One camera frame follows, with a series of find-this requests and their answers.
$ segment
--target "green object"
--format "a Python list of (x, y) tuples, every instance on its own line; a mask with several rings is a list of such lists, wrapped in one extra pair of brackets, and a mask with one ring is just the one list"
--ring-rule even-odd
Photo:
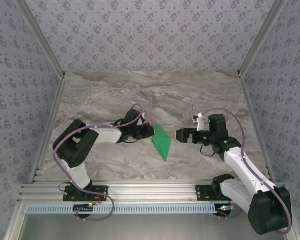
[(162, 128), (162, 126), (159, 125), (154, 127), (154, 136), (152, 137), (152, 143), (166, 163), (172, 140)]

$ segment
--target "gray marble tabletop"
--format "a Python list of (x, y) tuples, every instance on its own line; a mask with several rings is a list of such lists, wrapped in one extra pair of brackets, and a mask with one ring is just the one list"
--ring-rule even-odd
[[(65, 89), (41, 178), (66, 179), (52, 159), (52, 144), (74, 120), (108, 125), (123, 118), (135, 103), (143, 107), (145, 119), (152, 126), (161, 125), (171, 138), (178, 129), (196, 128), (191, 119), (194, 114), (214, 107), (231, 110), (244, 127), (247, 154), (266, 173), (248, 107), (234, 76), (214, 71), (110, 72), (65, 76)], [(224, 115), (229, 134), (241, 142), (237, 122), (227, 113)], [(209, 127), (208, 118), (205, 127)], [(134, 144), (101, 143), (93, 146), (85, 164), (92, 179), (212, 179), (227, 173), (236, 175), (218, 156), (202, 156), (200, 147), (172, 139), (164, 162), (151, 138)], [(210, 147), (203, 148), (203, 153), (211, 152)]]

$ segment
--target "wall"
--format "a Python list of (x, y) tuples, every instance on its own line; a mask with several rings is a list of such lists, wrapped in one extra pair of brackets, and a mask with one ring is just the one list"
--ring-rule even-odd
[(300, 0), (290, 0), (245, 82), (277, 181), (300, 222)]
[(58, 77), (13, 0), (0, 0), (0, 240), (27, 183)]
[(272, 0), (27, 0), (65, 72), (237, 70)]

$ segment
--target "marble surface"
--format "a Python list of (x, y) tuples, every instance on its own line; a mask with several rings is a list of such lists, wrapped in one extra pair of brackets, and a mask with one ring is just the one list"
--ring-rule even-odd
[[(53, 142), (75, 120), (89, 125), (108, 125), (123, 118), (134, 103), (140, 104), (152, 126), (162, 125), (173, 138), (181, 128), (195, 128), (191, 116), (213, 107), (225, 107), (240, 119), (246, 134), (246, 152), (266, 173), (239, 81), (225, 72), (113, 72), (69, 73), (55, 129), (43, 163), (42, 179), (66, 179), (52, 159)], [(242, 141), (237, 122), (228, 114), (231, 136)], [(208, 118), (205, 128), (208, 129)], [(151, 138), (134, 144), (95, 144), (86, 160), (92, 179), (212, 179), (234, 171), (218, 156), (205, 157), (201, 145), (172, 140), (164, 162)], [(203, 153), (209, 155), (210, 147)]]

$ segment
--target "patterned wallpaper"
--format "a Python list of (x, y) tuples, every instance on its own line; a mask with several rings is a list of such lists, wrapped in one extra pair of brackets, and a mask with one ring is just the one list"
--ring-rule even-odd
[(26, 0), (65, 72), (237, 70), (273, 0)]
[(290, 0), (245, 81), (277, 181), (300, 222), (300, 0)]
[(27, 183), (58, 77), (13, 0), (0, 0), (0, 240)]

